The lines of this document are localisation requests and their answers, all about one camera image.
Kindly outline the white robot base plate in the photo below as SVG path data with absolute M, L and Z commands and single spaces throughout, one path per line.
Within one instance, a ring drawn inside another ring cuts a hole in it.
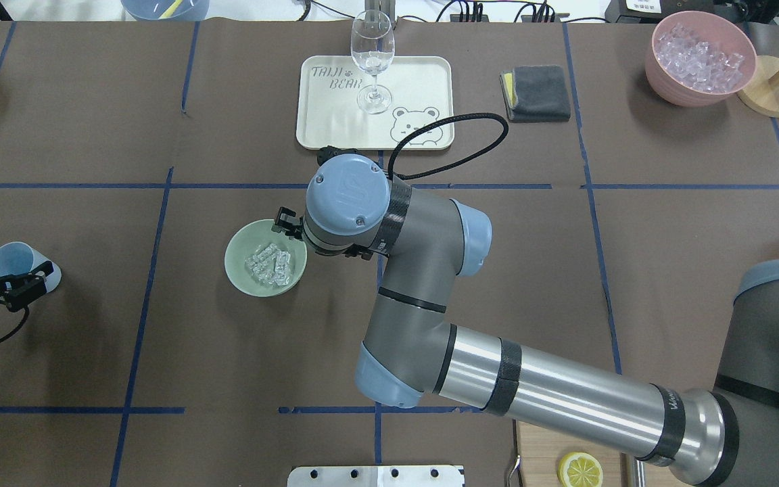
M 301 466 L 287 486 L 465 486 L 463 466 L 353 465 Z

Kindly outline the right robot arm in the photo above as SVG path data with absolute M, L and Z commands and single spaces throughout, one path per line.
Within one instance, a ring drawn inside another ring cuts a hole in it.
M 749 269 L 711 390 L 677 392 L 449 323 L 461 275 L 492 241 L 484 212 L 417 190 L 360 154 L 325 160 L 302 216 L 273 231 L 322 256 L 386 256 L 356 364 L 362 394 L 400 408 L 437 394 L 670 469 L 695 486 L 779 486 L 779 260 Z

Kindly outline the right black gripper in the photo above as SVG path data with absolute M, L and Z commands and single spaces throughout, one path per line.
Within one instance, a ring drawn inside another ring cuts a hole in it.
M 345 256 L 346 258 L 361 258 L 371 261 L 373 250 L 367 246 L 360 246 L 355 235 L 338 235 L 322 228 L 310 215 L 301 218 L 301 224 L 297 224 L 297 214 L 287 207 L 279 207 L 276 222 L 273 222 L 272 231 L 279 235 L 285 235 L 289 239 L 305 241 L 315 254 L 319 256 Z

